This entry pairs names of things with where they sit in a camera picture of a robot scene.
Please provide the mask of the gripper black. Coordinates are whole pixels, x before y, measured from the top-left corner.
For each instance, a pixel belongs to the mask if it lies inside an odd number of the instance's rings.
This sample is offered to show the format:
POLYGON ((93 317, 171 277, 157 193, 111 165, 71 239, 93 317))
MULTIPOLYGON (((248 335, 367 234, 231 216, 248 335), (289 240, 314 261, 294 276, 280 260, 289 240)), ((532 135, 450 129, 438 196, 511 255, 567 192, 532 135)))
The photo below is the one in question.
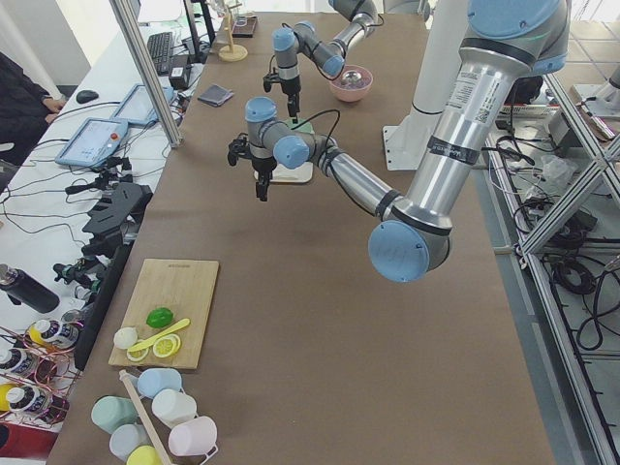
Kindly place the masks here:
POLYGON ((294 124, 298 123, 298 116, 300 112, 299 108, 299 93, 300 93, 300 77, 293 78, 280 78, 282 91, 288 96, 287 109, 289 117, 294 124))
POLYGON ((268 188, 270 180, 272 179, 272 173, 277 168, 277 161, 273 157, 268 158, 252 158, 252 167, 258 175, 256 181, 256 197, 261 202, 268 200, 268 188))

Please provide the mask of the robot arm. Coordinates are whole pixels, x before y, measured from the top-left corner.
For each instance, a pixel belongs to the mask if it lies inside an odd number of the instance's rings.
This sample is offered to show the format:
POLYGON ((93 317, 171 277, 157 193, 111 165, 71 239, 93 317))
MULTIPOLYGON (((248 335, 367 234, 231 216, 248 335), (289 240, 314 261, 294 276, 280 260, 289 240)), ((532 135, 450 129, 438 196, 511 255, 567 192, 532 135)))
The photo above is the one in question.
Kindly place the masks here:
POLYGON ((566 60, 567 1, 441 1, 423 60, 438 63, 439 103, 416 175, 406 194, 391 189, 336 141, 291 129, 266 97, 245 107, 244 156, 264 199, 277 166, 312 162, 379 225, 368 252, 375 269, 411 282, 450 253, 450 211, 514 83, 560 70, 566 60))
POLYGON ((287 110, 293 120, 297 120, 300 113, 301 82, 297 57, 305 55, 324 78, 335 80, 344 70, 350 49, 384 23, 371 1, 331 1, 329 5, 349 24, 328 42, 321 40, 315 26, 306 20, 293 26, 282 25, 272 33, 275 64, 263 77, 263 90, 268 92, 272 85, 280 85, 287 95, 287 110))

